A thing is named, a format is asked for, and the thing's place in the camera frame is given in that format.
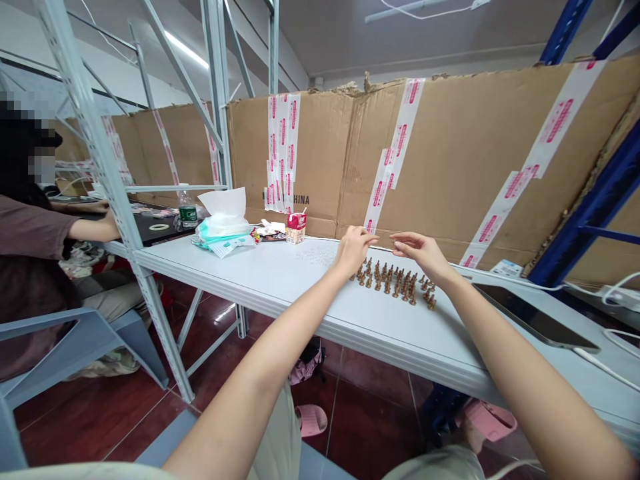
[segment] green bottle label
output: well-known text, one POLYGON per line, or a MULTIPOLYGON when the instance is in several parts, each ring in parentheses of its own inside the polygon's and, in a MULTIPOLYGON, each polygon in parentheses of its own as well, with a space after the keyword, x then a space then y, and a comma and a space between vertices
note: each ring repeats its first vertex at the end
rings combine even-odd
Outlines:
POLYGON ((195 207, 186 206, 180 207, 180 220, 182 221, 198 221, 198 214, 195 211, 195 207))

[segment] chair armrest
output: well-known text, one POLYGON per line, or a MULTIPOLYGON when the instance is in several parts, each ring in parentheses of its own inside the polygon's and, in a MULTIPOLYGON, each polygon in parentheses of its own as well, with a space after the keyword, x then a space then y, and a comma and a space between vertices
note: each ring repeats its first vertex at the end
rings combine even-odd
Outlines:
POLYGON ((98 319, 106 322, 102 314, 96 309, 81 307, 48 313, 30 319, 16 320, 14 322, 0 324, 0 341, 14 337, 20 337, 27 333, 44 330, 72 320, 98 319))

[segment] blue shelf frame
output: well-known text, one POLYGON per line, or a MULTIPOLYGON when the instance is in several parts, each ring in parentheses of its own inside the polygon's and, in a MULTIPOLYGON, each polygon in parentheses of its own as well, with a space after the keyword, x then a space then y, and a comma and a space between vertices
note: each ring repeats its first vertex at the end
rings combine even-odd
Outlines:
MULTIPOLYGON (((569 0, 541 58, 547 65, 559 62, 578 30, 590 2, 569 0)), ((602 60, 640 23, 640 1, 620 20, 593 52, 602 60)), ((606 227, 640 185, 640 121, 622 142, 598 176, 582 204, 555 236, 529 274, 529 280, 545 287, 559 285, 598 237, 640 245, 640 237, 606 227)))
POLYGON ((540 56, 540 62, 545 65, 557 65, 561 62, 591 2, 592 0, 568 0, 540 56))
POLYGON ((606 226, 640 185, 640 121, 596 180, 582 204, 556 235, 529 275, 529 280, 555 287, 566 278, 597 237, 640 245, 640 237, 606 230, 606 226))

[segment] gray plastic chair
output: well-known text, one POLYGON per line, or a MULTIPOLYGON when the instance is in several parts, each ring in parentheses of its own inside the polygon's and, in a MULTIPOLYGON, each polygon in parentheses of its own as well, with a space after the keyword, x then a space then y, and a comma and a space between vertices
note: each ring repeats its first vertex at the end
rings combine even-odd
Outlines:
POLYGON ((0 383, 0 472, 28 467, 13 410, 118 348, 126 347, 160 388, 169 378, 142 318, 135 310, 108 323, 98 310, 78 308, 0 324, 0 341, 78 320, 29 372, 0 383))

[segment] woman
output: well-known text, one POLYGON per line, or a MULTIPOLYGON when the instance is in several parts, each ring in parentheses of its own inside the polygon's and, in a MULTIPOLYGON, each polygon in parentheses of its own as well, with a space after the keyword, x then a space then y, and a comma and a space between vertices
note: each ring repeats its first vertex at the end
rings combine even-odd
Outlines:
MULTIPOLYGON (((112 321, 131 308, 145 306, 132 275, 107 272, 72 281, 58 266, 59 260, 69 258, 76 240, 106 242, 120 237, 106 202, 51 203, 38 186, 61 142, 41 122, 28 119, 8 102, 0 103, 0 323, 82 306, 96 308, 112 321), (66 215, 81 211, 106 216, 89 221, 66 215)), ((0 381, 33 368, 70 327, 68 323, 1 342, 0 381)), ((138 366, 128 351, 117 351, 80 375, 121 375, 138 366)))
MULTIPOLYGON (((336 294, 377 241, 350 227, 331 268, 282 313, 252 346, 163 466, 94 463, 44 467, 6 479, 277 479, 298 477, 299 424, 287 376, 336 294)), ((537 350, 462 278, 435 240, 416 233, 392 235, 393 254, 416 261, 453 302, 489 372, 552 479, 632 480, 638 465, 582 397, 537 350)), ((469 444, 410 460, 387 480, 482 479, 469 444)))

